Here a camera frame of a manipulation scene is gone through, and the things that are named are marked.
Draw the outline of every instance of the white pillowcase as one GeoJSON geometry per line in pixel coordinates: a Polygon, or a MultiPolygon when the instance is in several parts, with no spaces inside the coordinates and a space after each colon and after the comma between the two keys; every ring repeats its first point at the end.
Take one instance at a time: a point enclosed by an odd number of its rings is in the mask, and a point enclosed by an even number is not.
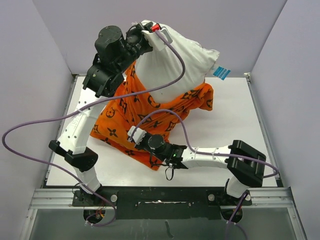
{"type": "MultiPolygon", "coordinates": [[[[151,21],[144,20],[141,23],[145,25],[149,22],[151,21]]],[[[171,45],[185,63],[185,74],[182,79],[171,86],[150,92],[156,103],[163,104],[201,85],[220,53],[203,48],[198,42],[185,38],[168,25],[160,23],[160,26],[167,28],[173,39],[171,45]]],[[[181,72],[179,59],[168,47],[162,51],[153,50],[143,54],[135,64],[135,73],[147,90],[172,82],[181,72]]]]}

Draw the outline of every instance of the orange cloth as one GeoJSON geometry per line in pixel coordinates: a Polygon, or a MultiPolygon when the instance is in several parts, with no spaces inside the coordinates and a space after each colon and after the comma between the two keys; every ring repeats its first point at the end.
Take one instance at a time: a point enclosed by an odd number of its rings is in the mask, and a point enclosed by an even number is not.
{"type": "MultiPolygon", "coordinates": [[[[145,90],[136,75],[134,64],[125,71],[125,74],[127,75],[126,81],[118,87],[115,96],[145,90]]],[[[151,168],[150,154],[144,150],[138,151],[134,143],[127,141],[131,126],[136,126],[146,115],[159,109],[172,110],[182,120],[189,115],[192,109],[200,108],[211,111],[213,96],[213,88],[203,83],[169,103],[156,103],[149,93],[112,100],[100,114],[90,135],[151,168]]],[[[148,118],[140,128],[151,134],[160,134],[166,142],[169,142],[170,131],[177,123],[179,120],[173,114],[160,112],[148,118]]],[[[153,166],[151,169],[158,170],[158,168],[158,166],[153,166]]]]}

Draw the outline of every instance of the blue label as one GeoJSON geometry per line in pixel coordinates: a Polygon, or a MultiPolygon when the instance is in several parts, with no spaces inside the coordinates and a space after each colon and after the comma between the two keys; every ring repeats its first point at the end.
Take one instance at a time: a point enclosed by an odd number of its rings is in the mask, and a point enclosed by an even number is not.
{"type": "Polygon", "coordinates": [[[218,68],[213,72],[213,76],[216,76],[221,80],[225,80],[225,78],[228,76],[230,72],[231,71],[229,69],[218,66],[218,68]]]}

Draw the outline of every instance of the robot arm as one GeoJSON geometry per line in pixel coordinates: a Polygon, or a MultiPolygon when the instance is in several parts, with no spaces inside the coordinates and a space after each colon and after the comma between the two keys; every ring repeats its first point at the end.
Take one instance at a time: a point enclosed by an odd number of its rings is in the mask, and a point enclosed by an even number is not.
{"type": "Polygon", "coordinates": [[[195,167],[213,167],[228,169],[233,176],[226,183],[226,194],[240,198],[248,188],[262,187],[265,166],[256,162],[238,159],[227,155],[242,155],[266,161],[266,156],[241,140],[232,145],[216,148],[193,148],[165,142],[158,134],[150,134],[132,126],[128,132],[135,148],[154,155],[172,169],[190,169],[195,167]]]}
{"type": "MultiPolygon", "coordinates": [[[[96,104],[83,111],[80,109],[98,99],[113,97],[124,81],[123,73],[141,55],[153,50],[161,51],[166,45],[154,33],[159,30],[167,40],[172,39],[165,28],[157,24],[138,23],[133,25],[124,38],[117,26],[103,28],[95,41],[97,54],[93,65],[87,71],[83,89],[76,106],[79,114],[74,116],[57,140],[52,140],[49,148],[74,167],[82,183],[93,191],[101,186],[95,171],[98,155],[87,147],[87,141],[105,103],[96,104]]],[[[92,195],[82,187],[82,191],[92,195]]]]}

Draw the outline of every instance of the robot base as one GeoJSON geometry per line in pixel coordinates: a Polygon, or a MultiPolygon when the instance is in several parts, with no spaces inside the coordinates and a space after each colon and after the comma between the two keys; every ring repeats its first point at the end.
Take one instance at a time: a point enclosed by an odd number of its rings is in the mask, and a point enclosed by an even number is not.
{"type": "MultiPolygon", "coordinates": [[[[102,186],[99,194],[113,202],[116,219],[190,219],[220,220],[230,217],[221,206],[236,206],[239,199],[225,194],[224,187],[112,187],[102,186]]],[[[87,200],[75,191],[74,207],[101,207],[101,201],[87,200]]],[[[245,200],[243,206],[252,205],[245,200]]]]}

